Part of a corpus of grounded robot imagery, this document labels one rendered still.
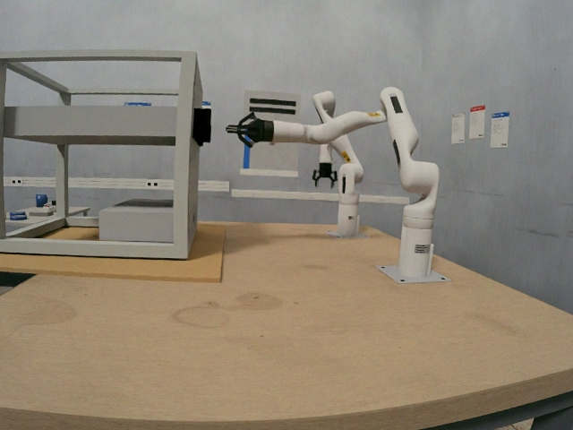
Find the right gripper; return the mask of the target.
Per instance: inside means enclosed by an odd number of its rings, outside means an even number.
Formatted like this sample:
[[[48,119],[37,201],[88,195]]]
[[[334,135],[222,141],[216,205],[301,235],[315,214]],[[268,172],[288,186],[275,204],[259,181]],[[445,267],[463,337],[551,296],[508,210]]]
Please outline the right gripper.
[[[323,168],[327,168],[327,169],[323,169]],[[319,176],[316,177],[316,174],[319,173]],[[331,176],[331,174],[333,173],[334,175],[334,179]],[[332,163],[320,163],[320,167],[319,170],[314,169],[313,170],[313,175],[312,175],[312,179],[315,180],[315,186],[318,187],[318,180],[321,177],[326,177],[329,178],[331,180],[331,188],[334,187],[334,182],[338,181],[338,174],[337,171],[332,171]]]

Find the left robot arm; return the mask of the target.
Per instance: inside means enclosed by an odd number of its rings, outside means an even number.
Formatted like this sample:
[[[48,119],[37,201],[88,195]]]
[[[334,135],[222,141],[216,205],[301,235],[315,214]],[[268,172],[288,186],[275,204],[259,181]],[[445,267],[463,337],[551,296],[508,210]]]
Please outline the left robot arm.
[[[380,106],[381,110],[375,113],[349,112],[323,125],[274,121],[273,141],[269,145],[275,145],[275,142],[324,145],[362,127],[388,121],[401,185],[408,193],[422,194],[419,201],[408,204],[403,210],[398,274],[412,278],[430,276],[440,171],[434,163],[413,161],[410,157],[419,136],[402,91],[394,87],[384,89],[380,94]]]

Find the tan flat wooden board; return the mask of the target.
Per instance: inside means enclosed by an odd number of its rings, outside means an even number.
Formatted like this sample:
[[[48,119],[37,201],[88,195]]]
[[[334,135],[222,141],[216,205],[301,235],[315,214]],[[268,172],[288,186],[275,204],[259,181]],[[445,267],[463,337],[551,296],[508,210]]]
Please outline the tan flat wooden board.
[[[0,253],[0,271],[121,279],[220,283],[226,225],[197,224],[186,261],[175,258]],[[34,237],[99,240],[98,227],[66,226]]]

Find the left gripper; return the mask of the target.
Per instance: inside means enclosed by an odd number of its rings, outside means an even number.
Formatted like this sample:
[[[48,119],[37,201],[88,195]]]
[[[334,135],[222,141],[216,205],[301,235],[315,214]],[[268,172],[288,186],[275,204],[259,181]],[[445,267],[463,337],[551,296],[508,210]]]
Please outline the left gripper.
[[[248,119],[254,119],[248,125],[243,125],[245,121]],[[237,130],[237,129],[245,129],[247,128],[248,131],[244,130]],[[252,146],[257,142],[272,142],[273,135],[274,135],[274,121],[270,120],[261,120],[257,118],[252,112],[248,116],[244,117],[240,120],[238,125],[228,125],[226,126],[226,131],[228,133],[237,133],[238,139],[242,140],[243,143],[252,148]],[[247,141],[243,136],[247,135],[252,141]]]

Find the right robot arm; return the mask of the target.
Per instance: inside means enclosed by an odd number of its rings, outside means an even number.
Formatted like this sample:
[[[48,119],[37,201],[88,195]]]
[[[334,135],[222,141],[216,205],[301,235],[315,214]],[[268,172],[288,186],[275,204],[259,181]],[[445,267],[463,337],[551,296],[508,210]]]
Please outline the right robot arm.
[[[321,125],[333,119],[336,100],[331,91],[314,95],[312,102],[321,119]],[[359,184],[363,181],[363,168],[354,153],[347,134],[340,136],[331,143],[321,145],[320,163],[337,162],[335,159],[332,159],[332,148],[345,162],[338,172],[338,191],[340,197],[338,208],[338,235],[358,236],[360,218],[358,215],[359,193],[355,190],[355,184]]]

